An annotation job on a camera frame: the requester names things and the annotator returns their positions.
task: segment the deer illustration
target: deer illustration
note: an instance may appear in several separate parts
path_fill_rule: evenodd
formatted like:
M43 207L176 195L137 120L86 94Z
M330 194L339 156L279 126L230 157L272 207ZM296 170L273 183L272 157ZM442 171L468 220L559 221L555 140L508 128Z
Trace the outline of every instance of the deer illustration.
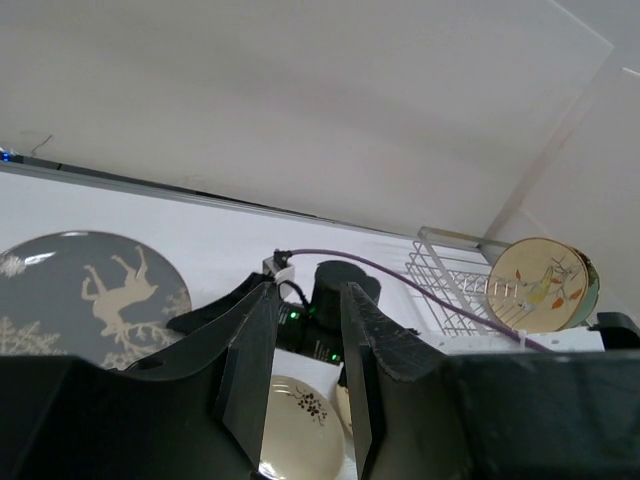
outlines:
M111 258L124 268L127 276L124 279L124 286L107 290L104 283L100 279L98 272L91 265L85 265L84 268L89 272L89 277L82 282L81 296L83 300L93 302L93 315L102 320L106 327L102 330L103 337L115 335L115 342L122 342L126 350L134 351L139 354L151 351L153 347L142 347L133 344L129 339L129 332L137 330L136 336L144 339L144 328L152 329L152 337L158 335L156 330L160 328L157 322L147 322L141 324L127 323L120 316L120 311L133 305L134 303L144 302L149 299L158 288L158 285L150 285L146 279L147 262L144 258L144 252L140 245L136 246L138 255L140 256L140 268L133 269L118 255ZM89 285L91 282L95 284L97 293L89 293Z

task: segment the gray platter with reindeer design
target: gray platter with reindeer design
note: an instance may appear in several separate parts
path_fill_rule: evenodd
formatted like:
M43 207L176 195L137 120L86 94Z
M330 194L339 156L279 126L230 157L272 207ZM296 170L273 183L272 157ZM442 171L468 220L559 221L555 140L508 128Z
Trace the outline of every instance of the gray platter with reindeer design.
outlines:
M64 232L0 255L0 355L68 353L123 369L177 341L164 327L190 310L173 265L129 238Z

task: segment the purple hose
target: purple hose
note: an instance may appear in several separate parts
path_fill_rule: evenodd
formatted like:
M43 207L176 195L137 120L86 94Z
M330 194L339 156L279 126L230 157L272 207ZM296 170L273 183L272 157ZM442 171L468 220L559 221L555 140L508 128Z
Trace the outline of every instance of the purple hose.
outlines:
M335 256L335 257L343 257L343 258L348 258L349 260L355 260L356 262L361 262L364 263L365 265L369 265L370 267L373 267L377 270L380 270L381 272L386 273L387 275L391 275L392 277L400 280L401 282L406 283L407 285L409 285L411 288L414 288L415 290L417 290L418 292L420 292L422 295L424 295L425 297L427 297L429 300L437 303L438 305L440 305L443 308L446 308L448 310L451 310L454 313L457 313L458 315L462 315L464 317L467 317L469 320L472 320L476 323L479 323L480 325L484 325L485 327L489 327L497 332L500 332L501 334L509 337L512 340L515 340L516 342L520 342L520 336L518 335L518 333L514 330L511 330L509 327L502 325L500 323L496 323L496 322L492 322L491 320L486 320L482 317L479 317L478 315L475 315L473 313L467 312L466 310L464 310L463 308L460 307L456 307L455 305L451 305L450 303L445 302L444 300L439 299L438 297L436 297L433 293L427 291L426 289L422 288L420 285L418 285L415 282L412 282L411 280L409 280L408 278L403 277L402 275L400 275L399 273L394 272L393 270L388 269L387 267L383 267L382 265L372 262L371 260L367 260L366 258L360 257L358 255L353 255L351 253L346 253L346 252L341 252L339 250L325 250L322 248L300 248L298 250L291 250L290 251L292 256L295 255L331 255L331 256ZM529 338L525 338L524 340L524 344L533 349L533 350L537 350L538 352L551 352L552 350L548 349L547 347L545 347L544 345L531 340Z

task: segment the purple cable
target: purple cable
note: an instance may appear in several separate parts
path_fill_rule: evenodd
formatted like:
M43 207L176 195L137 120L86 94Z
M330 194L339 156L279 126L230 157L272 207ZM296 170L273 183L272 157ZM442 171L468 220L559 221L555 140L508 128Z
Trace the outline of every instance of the purple cable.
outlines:
M515 340L516 342L520 342L520 336L518 335L517 332L515 332L514 330L511 330L509 327L501 325L499 323L496 322L492 322L490 320L486 320L482 317L479 317L478 315L475 315L473 313L467 312L465 309L460 308L460 307L456 307L455 305L451 305L450 303L445 302L444 300L439 299L438 297L436 297L433 293L427 291L426 289L422 288L420 285L418 285L415 282L412 282L411 280L409 280L408 278L403 277L402 275L400 275L399 273L394 272L393 270L388 269L387 267L383 267L382 265L372 262L371 260L367 260L366 258L360 257L358 255L353 255L352 253L347 253L347 252L341 252L339 250L325 250L322 248L299 248L297 250L291 250L290 251L292 256L295 255L332 255L335 257L343 257L343 258L348 258L349 260L355 260L356 262L361 262L364 263L365 265L369 265L370 267L373 267L377 270L380 270L381 272L386 273L387 275L391 275L392 277L400 280L401 282L406 283L407 285L409 285L411 288L416 289L418 292L420 292L422 295L424 295L425 297L427 297L429 300L437 303L438 305L440 305L443 308L446 308L448 310L451 310L454 313L457 313L458 315L462 315L464 317L467 317L469 320L472 320L476 323L479 323L480 325L484 325L485 327L489 327L493 330L496 330L497 332L500 332L501 334L509 337L512 340ZM533 350L537 350L538 352L551 352L552 350L548 349L547 347L545 347L544 345L531 340L529 338L525 338L524 339L524 344L529 347L532 348Z

